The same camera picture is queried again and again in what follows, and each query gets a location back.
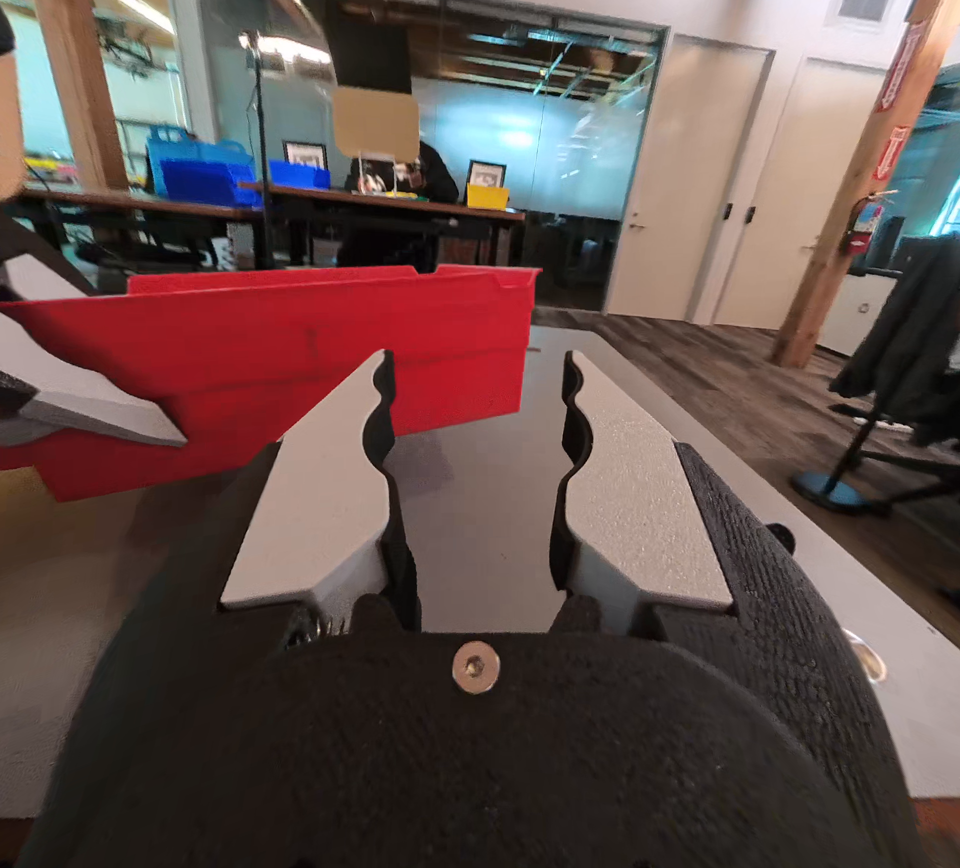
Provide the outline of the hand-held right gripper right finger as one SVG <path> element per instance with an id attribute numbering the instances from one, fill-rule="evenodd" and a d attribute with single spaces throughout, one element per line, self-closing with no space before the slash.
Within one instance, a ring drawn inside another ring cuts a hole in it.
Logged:
<path id="1" fill-rule="evenodd" d="M 734 597 L 673 435 L 594 362 L 566 352 L 549 543 L 557 589 L 597 604 L 599 628 L 630 635 L 659 605 L 728 615 Z"/>

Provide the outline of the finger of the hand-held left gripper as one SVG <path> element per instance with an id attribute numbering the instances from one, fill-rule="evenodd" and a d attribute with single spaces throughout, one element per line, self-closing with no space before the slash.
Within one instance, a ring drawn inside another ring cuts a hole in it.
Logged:
<path id="1" fill-rule="evenodd" d="M 155 403 L 127 394 L 104 375 L 63 361 L 26 330 L 1 318 L 1 445 L 19 447 L 61 430 L 148 445 L 187 439 Z"/>
<path id="2" fill-rule="evenodd" d="M 43 261 L 26 252 L 1 263 L 1 303 L 73 300 L 92 296 L 92 286 L 74 264 L 54 254 Z"/>

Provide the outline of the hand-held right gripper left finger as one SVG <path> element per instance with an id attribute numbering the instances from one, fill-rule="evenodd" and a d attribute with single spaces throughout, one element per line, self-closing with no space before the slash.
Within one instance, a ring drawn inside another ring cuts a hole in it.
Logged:
<path id="1" fill-rule="evenodd" d="M 220 604 L 304 606 L 324 630 L 348 631 L 356 601 L 377 595 L 402 628 L 421 629 L 417 567 L 398 486 L 394 353 L 377 350 L 278 443 Z"/>

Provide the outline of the red plastic bin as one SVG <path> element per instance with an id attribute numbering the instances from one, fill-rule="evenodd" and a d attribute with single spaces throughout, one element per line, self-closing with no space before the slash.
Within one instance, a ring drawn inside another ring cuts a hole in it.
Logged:
<path id="1" fill-rule="evenodd" d="M 396 435 L 517 412 L 535 267 L 442 264 L 139 275 L 124 295 L 12 303 L 55 357 L 158 403 L 161 447 L 60 430 L 2 450 L 60 502 L 218 474 L 279 440 L 361 362 L 393 354 Z"/>

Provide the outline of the brown-top desk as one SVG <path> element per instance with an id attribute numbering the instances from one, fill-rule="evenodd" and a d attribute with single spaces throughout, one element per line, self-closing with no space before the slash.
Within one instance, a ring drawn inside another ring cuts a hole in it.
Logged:
<path id="1" fill-rule="evenodd" d="M 383 194 L 307 189 L 240 182 L 239 188 L 261 194 L 271 217 L 304 228 L 309 237 L 331 229 L 337 234 L 359 227 L 391 233 L 454 238 L 476 242 L 474 262 L 496 266 L 501 238 L 507 240 L 506 265 L 522 258 L 527 215 L 514 210 L 471 208 Z"/>
<path id="2" fill-rule="evenodd" d="M 174 255 L 188 264 L 216 269 L 220 259 L 214 241 L 230 227 L 247 229 L 253 264 L 265 262 L 270 233 L 263 214 L 248 207 L 170 201 L 121 190 L 43 188 L 29 185 L 3 210 L 24 219 L 55 246 L 97 244 L 124 262 L 169 262 Z"/>

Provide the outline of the stack of blue bins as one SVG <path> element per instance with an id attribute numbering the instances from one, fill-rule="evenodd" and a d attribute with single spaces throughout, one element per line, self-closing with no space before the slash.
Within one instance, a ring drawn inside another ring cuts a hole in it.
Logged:
<path id="1" fill-rule="evenodd" d="M 255 180 L 249 165 L 185 159 L 164 159 L 160 165 L 163 187 L 172 201 L 233 209 L 262 207 L 260 192 L 242 187 Z"/>

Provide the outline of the blue carry case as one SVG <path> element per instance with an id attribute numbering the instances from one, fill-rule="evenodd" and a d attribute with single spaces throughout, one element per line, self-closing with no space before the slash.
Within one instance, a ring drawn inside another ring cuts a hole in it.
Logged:
<path id="1" fill-rule="evenodd" d="M 210 162 L 253 167 L 254 156 L 240 142 L 225 140 L 204 142 L 188 130 L 169 123 L 149 126 L 146 140 L 147 162 L 151 178 L 151 193 L 169 195 L 164 181 L 162 162 Z"/>

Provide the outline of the studio light on stand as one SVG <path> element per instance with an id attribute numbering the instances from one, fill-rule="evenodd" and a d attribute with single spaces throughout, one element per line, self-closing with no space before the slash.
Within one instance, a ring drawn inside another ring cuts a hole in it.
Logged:
<path id="1" fill-rule="evenodd" d="M 274 187 L 270 170 L 270 158 L 267 140 L 266 107 L 264 98 L 264 56 L 281 59 L 283 70 L 293 70 L 298 62 L 317 65 L 323 69 L 332 66 L 330 53 L 318 46 L 307 45 L 298 40 L 279 36 L 263 35 L 257 30 L 243 30 L 238 35 L 238 43 L 252 59 L 254 75 L 254 106 L 257 121 L 258 160 L 260 166 L 259 193 L 261 196 L 262 229 L 258 248 L 255 250 L 255 263 L 260 270 L 276 269 L 275 228 L 280 223 L 274 204 Z"/>

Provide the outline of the blue plastic bin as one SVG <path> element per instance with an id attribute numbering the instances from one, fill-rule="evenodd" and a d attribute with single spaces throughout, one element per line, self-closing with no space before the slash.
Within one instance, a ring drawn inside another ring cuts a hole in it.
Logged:
<path id="1" fill-rule="evenodd" d="M 274 187 L 298 190 L 329 190 L 330 171 L 321 166 L 290 163 L 281 159 L 268 160 L 270 184 Z"/>

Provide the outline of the white cabinet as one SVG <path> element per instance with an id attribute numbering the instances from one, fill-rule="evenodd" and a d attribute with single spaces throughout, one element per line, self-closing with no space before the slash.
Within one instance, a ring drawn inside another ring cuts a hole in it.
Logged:
<path id="1" fill-rule="evenodd" d="M 818 347 L 850 357 L 870 333 L 899 277 L 886 271 L 846 275 L 822 325 Z"/>

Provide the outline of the white door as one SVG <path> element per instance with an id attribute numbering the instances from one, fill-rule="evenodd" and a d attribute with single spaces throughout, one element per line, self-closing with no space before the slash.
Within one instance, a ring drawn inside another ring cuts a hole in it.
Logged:
<path id="1" fill-rule="evenodd" d="M 772 52 L 674 35 L 658 68 L 607 314 L 685 320 Z"/>
<path id="2" fill-rule="evenodd" d="M 714 323 L 778 330 L 786 320 L 884 70 L 807 59 L 791 87 Z"/>

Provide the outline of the red fire extinguisher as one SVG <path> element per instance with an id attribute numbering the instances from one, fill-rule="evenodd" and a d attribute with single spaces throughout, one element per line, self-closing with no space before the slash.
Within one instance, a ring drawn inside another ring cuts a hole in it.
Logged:
<path id="1" fill-rule="evenodd" d="M 868 253 L 887 202 L 896 194 L 896 189 L 871 191 L 853 205 L 839 248 L 841 254 L 857 258 Z"/>

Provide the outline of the black panel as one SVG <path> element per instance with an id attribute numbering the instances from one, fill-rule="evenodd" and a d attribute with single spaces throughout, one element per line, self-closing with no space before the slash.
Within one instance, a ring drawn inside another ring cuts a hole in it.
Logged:
<path id="1" fill-rule="evenodd" d="M 356 20 L 338 13 L 327 15 L 323 25 L 339 86 L 412 94 L 406 27 Z"/>

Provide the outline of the red arrow sign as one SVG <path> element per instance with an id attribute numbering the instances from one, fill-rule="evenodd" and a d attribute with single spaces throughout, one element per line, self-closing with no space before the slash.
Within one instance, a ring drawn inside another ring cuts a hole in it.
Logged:
<path id="1" fill-rule="evenodd" d="M 894 60 L 887 70 L 884 83 L 877 95 L 873 110 L 876 114 L 889 111 L 897 102 L 905 82 L 906 73 L 914 59 L 917 48 L 924 39 L 927 22 L 909 22 Z"/>
<path id="2" fill-rule="evenodd" d="M 906 146 L 906 142 L 908 141 L 911 132 L 912 127 L 909 125 L 898 125 L 892 128 L 887 142 L 884 144 L 882 152 L 879 155 L 876 166 L 873 170 L 871 179 L 874 182 L 881 184 L 889 180 L 896 169 L 896 165 L 898 164 L 897 162 L 899 161 L 900 155 Z"/>

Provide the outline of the wooden post with red signs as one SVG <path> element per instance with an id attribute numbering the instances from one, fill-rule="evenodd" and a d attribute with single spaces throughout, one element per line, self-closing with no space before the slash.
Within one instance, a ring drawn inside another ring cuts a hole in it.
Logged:
<path id="1" fill-rule="evenodd" d="M 810 361 L 853 260 L 848 225 L 863 202 L 885 190 L 953 42 L 958 0 L 913 0 L 906 24 L 774 341 L 771 362 L 779 367 L 800 369 Z"/>

